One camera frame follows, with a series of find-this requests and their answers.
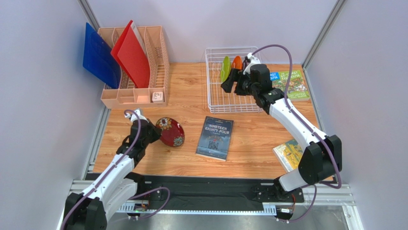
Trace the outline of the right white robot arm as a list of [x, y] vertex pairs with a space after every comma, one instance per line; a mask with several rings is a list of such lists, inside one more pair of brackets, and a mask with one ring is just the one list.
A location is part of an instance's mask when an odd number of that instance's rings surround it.
[[312, 126], [284, 92], [272, 86], [270, 71], [265, 64], [248, 66], [245, 70], [232, 68], [221, 87], [227, 93], [253, 96], [257, 106], [278, 120], [303, 150], [298, 167], [275, 179], [274, 186], [278, 192], [289, 193], [340, 174], [340, 138], [336, 135], [329, 137]]

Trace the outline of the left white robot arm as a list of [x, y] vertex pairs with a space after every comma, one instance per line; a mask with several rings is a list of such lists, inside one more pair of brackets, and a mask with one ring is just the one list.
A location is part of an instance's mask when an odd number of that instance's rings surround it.
[[118, 208], [141, 191], [138, 186], [144, 184], [144, 176], [133, 169], [147, 146], [160, 139], [161, 129], [144, 116], [131, 121], [130, 135], [105, 171], [82, 192], [67, 197], [61, 229], [104, 230]]

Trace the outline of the red floral plate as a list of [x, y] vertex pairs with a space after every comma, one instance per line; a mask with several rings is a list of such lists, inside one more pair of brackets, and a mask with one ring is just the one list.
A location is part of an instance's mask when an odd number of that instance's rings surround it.
[[179, 122], [162, 117], [156, 122], [156, 127], [162, 130], [160, 140], [169, 147], [179, 147], [184, 143], [185, 132]]

